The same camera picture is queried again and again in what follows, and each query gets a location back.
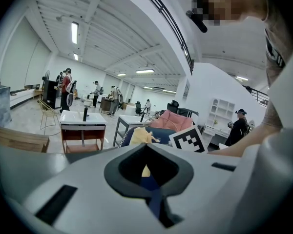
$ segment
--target person in red shirt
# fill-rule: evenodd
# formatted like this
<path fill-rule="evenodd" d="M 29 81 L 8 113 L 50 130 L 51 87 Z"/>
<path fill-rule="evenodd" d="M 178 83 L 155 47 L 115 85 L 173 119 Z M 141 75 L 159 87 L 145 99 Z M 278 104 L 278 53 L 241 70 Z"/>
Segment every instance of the person in red shirt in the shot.
<path fill-rule="evenodd" d="M 71 72 L 72 71 L 71 71 L 70 68 L 67 68 L 65 70 L 66 76 L 64 77 L 62 84 L 59 85 L 59 87 L 62 90 L 62 97 L 61 97 L 61 106 L 62 106 L 62 109 L 60 110 L 60 113 L 62 113 L 63 110 L 69 111 L 69 106 L 67 105 L 67 102 L 66 102 L 67 96 L 68 96 L 68 92 L 66 91 L 66 87 L 73 80 L 73 78 L 72 78 L 72 76 L 70 74 Z"/>

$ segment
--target pink cloth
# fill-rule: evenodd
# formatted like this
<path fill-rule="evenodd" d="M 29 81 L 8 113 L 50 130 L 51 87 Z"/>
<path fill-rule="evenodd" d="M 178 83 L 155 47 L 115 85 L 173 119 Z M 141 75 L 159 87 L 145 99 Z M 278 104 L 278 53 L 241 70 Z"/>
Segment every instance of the pink cloth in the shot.
<path fill-rule="evenodd" d="M 192 118 L 187 118 L 166 110 L 160 118 L 153 121 L 150 127 L 172 129 L 177 132 L 192 126 Z"/>

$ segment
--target black rectangular strip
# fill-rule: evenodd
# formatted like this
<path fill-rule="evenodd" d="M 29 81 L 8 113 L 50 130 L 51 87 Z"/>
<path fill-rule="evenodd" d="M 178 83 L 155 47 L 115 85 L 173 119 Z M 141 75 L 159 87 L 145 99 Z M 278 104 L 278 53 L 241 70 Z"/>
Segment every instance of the black rectangular strip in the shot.
<path fill-rule="evenodd" d="M 230 172 L 234 172 L 236 166 L 232 166 L 232 165 L 227 165 L 227 164 L 221 164 L 221 163 L 213 163 L 211 165 L 212 167 L 216 167 L 216 168 L 219 168 L 219 169 L 223 169 L 223 170 L 226 170 L 226 171 L 230 171 Z"/>
<path fill-rule="evenodd" d="M 36 213 L 36 217 L 43 222 L 52 225 L 76 191 L 76 187 L 69 185 L 62 186 Z"/>

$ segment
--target black railing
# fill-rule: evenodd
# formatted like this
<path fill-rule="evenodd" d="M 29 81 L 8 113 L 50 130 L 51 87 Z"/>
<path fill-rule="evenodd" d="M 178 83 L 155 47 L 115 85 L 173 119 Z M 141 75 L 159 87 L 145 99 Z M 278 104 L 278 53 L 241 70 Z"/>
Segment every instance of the black railing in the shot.
<path fill-rule="evenodd" d="M 163 17 L 166 19 L 170 27 L 172 28 L 173 32 L 175 33 L 180 45 L 181 49 L 183 50 L 185 57 L 187 59 L 191 74 L 193 70 L 193 64 L 192 64 L 192 59 L 186 44 L 186 41 L 184 37 L 182 36 L 180 29 L 178 28 L 177 23 L 175 22 L 174 18 L 171 16 L 170 12 L 166 8 L 166 6 L 163 4 L 161 0 L 150 0 L 154 6 L 158 9 L 158 12 L 163 15 Z"/>
<path fill-rule="evenodd" d="M 262 93 L 256 89 L 253 89 L 251 87 L 243 86 L 245 87 L 250 94 L 258 101 L 258 103 L 264 107 L 267 107 L 269 102 L 269 96 L 265 93 Z"/>

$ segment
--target black ring-shaped object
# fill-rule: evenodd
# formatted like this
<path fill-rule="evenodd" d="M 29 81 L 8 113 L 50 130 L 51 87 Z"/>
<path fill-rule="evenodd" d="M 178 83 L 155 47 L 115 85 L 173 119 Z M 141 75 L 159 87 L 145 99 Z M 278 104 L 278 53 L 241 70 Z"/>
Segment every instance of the black ring-shaped object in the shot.
<path fill-rule="evenodd" d="M 185 160 L 152 144 L 141 144 L 110 161 L 105 166 L 104 177 L 120 195 L 148 200 L 151 192 L 140 186 L 145 165 L 164 198 L 181 194 L 194 176 L 193 167 Z"/>

